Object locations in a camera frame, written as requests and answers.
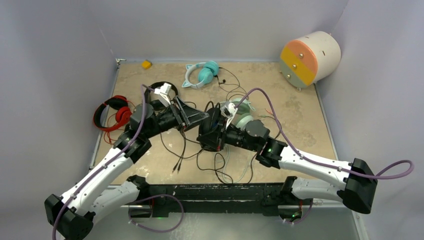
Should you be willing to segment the black blue gaming headphones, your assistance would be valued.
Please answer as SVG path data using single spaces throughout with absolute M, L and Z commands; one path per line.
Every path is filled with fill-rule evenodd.
M 209 108 L 209 105 L 212 104 L 212 101 L 209 101 L 205 107 L 205 110 L 208 112 L 209 114 L 209 118 L 204 120 L 203 123 L 199 126 L 199 129 L 202 133 L 204 134 L 209 134 L 211 133 L 213 130 L 217 130 L 219 128 L 219 117 L 221 116 L 218 113 L 218 107 L 220 106 L 220 104 L 216 104 L 214 107 Z M 214 167 L 213 168 L 201 168 L 199 167 L 198 169 L 200 171 L 213 171 L 218 179 L 219 182 L 225 184 L 225 185 L 234 185 L 239 183 L 245 176 L 246 172 L 248 169 L 250 169 L 250 177 L 253 177 L 254 171 L 253 171 L 253 161 L 247 161 L 246 162 L 246 166 L 240 176 L 240 178 L 238 180 L 234 180 L 229 174 L 226 173 L 226 168 L 227 168 L 227 164 L 230 162 L 230 157 L 231 157 L 231 151 L 230 151 L 230 147 L 229 146 L 223 146 L 223 147 L 218 147 L 217 149 L 211 148 L 205 144 L 203 144 L 200 141 L 194 141 L 194 140 L 190 140 L 186 137 L 184 132 L 180 132 L 180 135 L 183 138 L 183 147 L 182 147 L 182 152 L 180 155 L 178 155 L 177 153 L 173 152 L 170 149 L 170 146 L 166 146 L 166 144 L 164 143 L 163 140 L 163 136 L 160 136 L 160 140 L 161 143 L 163 145 L 163 147 L 171 154 L 175 155 L 178 157 L 178 161 L 176 163 L 176 165 L 173 167 L 173 171 L 179 171 L 181 168 L 181 165 L 183 163 L 183 161 L 185 160 L 190 160 L 192 158 L 196 158 L 196 162 L 199 162 L 199 156 L 202 152 L 206 151 L 206 152 L 211 152 L 214 153 Z M 187 142 L 191 142 L 191 143 L 195 143 L 197 145 L 199 145 L 200 149 L 190 155 L 190 156 L 185 156 L 186 153 L 186 148 L 187 148 Z

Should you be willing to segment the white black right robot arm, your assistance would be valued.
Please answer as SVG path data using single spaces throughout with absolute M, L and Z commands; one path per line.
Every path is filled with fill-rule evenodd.
M 285 169 L 312 176 L 315 180 L 296 177 L 281 189 L 280 196 L 288 204 L 298 199 L 321 198 L 338 201 L 352 211 L 370 214 L 378 181 L 362 159 L 352 162 L 332 160 L 292 148 L 287 142 L 270 136 L 270 130 L 258 119 L 244 129 L 227 123 L 217 107 L 209 109 L 198 130 L 197 140 L 210 152 L 231 145 L 256 153 L 265 167 Z

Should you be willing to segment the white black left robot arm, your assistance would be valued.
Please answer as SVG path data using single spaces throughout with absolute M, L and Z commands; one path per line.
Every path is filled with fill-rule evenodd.
M 207 119 L 205 111 L 187 105 L 179 96 L 168 102 L 164 112 L 156 114 L 143 101 L 129 117 L 126 130 L 107 154 L 85 177 L 60 196 L 51 194 L 44 202 L 51 238 L 60 233 L 67 240 L 82 240 L 91 231 L 95 219 L 105 212 L 97 199 L 124 171 L 132 167 L 152 146 L 150 138 L 170 129 L 188 131 Z

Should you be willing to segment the mint green headphones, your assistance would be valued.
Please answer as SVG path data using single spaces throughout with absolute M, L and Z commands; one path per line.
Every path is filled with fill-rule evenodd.
M 236 113 L 236 117 L 232 121 L 232 123 L 238 129 L 244 130 L 246 128 L 247 123 L 254 120 L 254 117 L 252 116 L 252 112 L 254 112 L 256 109 L 252 106 L 252 102 L 249 101 L 248 99 L 241 101 L 241 98 L 235 98 L 230 100 L 230 102 L 235 105 L 240 104 Z M 231 157 L 231 151 L 228 146 L 225 146 L 224 149 L 226 151 L 226 156 L 222 160 L 214 161 L 215 163 L 223 163 L 222 167 L 217 170 L 217 172 L 220 174 L 217 176 L 218 180 L 223 182 L 224 184 L 237 184 L 244 178 L 245 174 L 247 173 L 247 170 L 250 169 L 250 179 L 248 181 L 248 183 L 250 183 L 254 173 L 253 167 L 252 167 L 253 158 L 249 162 L 247 162 L 239 179 L 233 180 L 233 178 L 226 173 L 227 164 L 229 163 L 230 157 Z

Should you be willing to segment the small black headphones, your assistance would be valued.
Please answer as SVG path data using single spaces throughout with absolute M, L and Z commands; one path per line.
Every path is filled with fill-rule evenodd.
M 144 98 L 155 111 L 161 111 L 171 104 L 170 91 L 173 91 L 175 96 L 179 95 L 179 91 L 174 84 L 167 81 L 155 82 L 146 87 Z

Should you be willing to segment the teal cat ear headphones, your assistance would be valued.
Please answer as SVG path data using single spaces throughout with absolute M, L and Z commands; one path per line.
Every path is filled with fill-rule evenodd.
M 186 64 L 185 65 L 185 75 L 184 80 L 181 84 L 181 87 L 184 89 L 195 89 L 199 90 L 206 85 L 211 84 L 214 79 L 216 79 L 216 82 L 218 84 L 218 88 L 220 90 L 223 90 L 226 93 L 226 100 L 229 100 L 231 97 L 234 96 L 240 96 L 243 97 L 247 91 L 245 88 L 242 87 L 241 81 L 239 78 L 226 69 L 225 67 L 219 66 L 219 64 L 216 61 L 206 61 L 206 62 L 198 62 L 194 64 Z M 197 74 L 197 82 L 192 83 L 190 81 L 191 74 L 195 71 L 199 70 Z M 219 74 L 221 70 L 224 70 L 225 72 L 228 72 L 234 79 L 236 80 L 236 83 L 228 83 L 226 79 L 219 79 Z

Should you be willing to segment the red headphones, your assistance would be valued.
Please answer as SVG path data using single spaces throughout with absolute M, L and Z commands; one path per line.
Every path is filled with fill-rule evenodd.
M 133 113 L 131 106 L 135 107 L 125 96 L 115 95 L 101 103 L 94 111 L 92 122 L 103 132 L 103 140 L 106 143 L 111 145 L 115 141 L 111 133 L 123 130 L 129 123 Z

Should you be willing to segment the small yellow block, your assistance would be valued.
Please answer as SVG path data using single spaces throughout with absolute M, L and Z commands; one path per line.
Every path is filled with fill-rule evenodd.
M 143 69 L 145 69 L 145 70 L 147 70 L 147 69 L 149 69 L 149 68 L 151 68 L 152 67 L 152 62 L 151 61 L 149 61 L 149 60 L 144 60 L 142 63 L 141 63 L 141 67 L 143 68 Z

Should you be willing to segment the round pastel drawer box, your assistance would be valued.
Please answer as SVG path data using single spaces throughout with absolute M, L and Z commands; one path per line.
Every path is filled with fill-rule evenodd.
M 332 74 L 342 57 L 338 42 L 327 32 L 315 31 L 289 41 L 280 53 L 280 71 L 297 89 Z

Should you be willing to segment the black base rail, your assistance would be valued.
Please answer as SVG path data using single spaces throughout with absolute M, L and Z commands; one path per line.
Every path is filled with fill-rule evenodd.
M 155 218 L 170 213 L 261 214 L 288 219 L 300 217 L 311 198 L 299 199 L 283 182 L 249 184 L 148 184 L 141 185 L 135 202 L 152 206 Z

